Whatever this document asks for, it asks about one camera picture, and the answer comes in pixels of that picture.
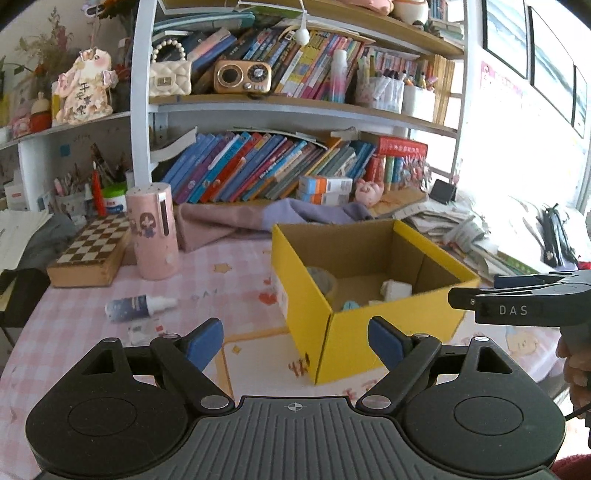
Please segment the person's right hand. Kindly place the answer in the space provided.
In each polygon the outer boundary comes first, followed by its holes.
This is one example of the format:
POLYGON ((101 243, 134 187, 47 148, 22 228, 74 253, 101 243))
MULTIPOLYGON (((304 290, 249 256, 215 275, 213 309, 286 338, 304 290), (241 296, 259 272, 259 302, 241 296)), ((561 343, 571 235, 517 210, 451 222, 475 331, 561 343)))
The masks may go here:
POLYGON ((572 353, 564 339, 561 338, 556 355, 565 360, 563 368, 564 380, 569 385, 573 409, 578 411, 590 403, 590 346, 586 346, 577 353, 572 353))

